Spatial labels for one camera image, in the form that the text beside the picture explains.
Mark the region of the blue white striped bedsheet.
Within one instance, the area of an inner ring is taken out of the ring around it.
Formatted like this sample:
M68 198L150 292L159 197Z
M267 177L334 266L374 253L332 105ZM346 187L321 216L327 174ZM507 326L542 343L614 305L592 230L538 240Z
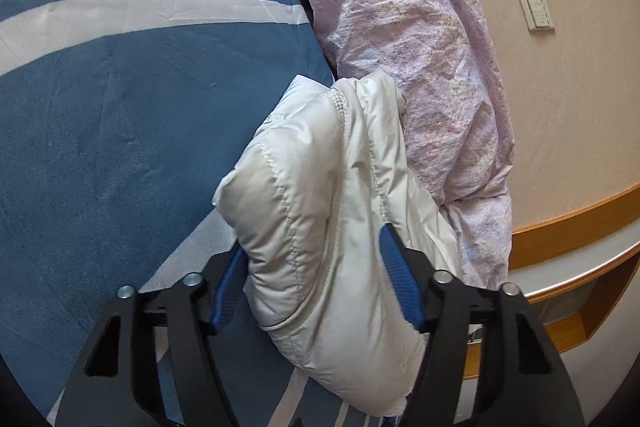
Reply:
M212 197L291 80L306 0L1 0L1 421L56 406L104 303L229 247Z

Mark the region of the white wall switch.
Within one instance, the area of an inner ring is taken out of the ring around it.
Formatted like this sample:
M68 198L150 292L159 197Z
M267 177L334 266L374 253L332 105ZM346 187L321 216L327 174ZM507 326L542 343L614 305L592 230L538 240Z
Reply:
M547 0L520 0L520 3L530 32L554 29Z

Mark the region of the pink floral duvet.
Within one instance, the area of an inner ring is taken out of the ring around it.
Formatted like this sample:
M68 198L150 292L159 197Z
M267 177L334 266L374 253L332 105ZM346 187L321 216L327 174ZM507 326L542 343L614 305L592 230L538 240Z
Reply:
M466 283L496 288L512 251L514 133L480 0L308 0L335 74L405 93L408 163L457 233Z

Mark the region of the beige puffer jacket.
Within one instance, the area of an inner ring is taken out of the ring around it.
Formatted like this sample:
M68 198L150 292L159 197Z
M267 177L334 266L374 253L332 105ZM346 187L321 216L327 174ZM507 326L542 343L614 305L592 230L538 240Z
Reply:
M409 168L405 98L384 72L296 77L221 180L214 205L248 256L246 292L281 355L372 416L406 404L425 349L378 238L460 275L458 239Z

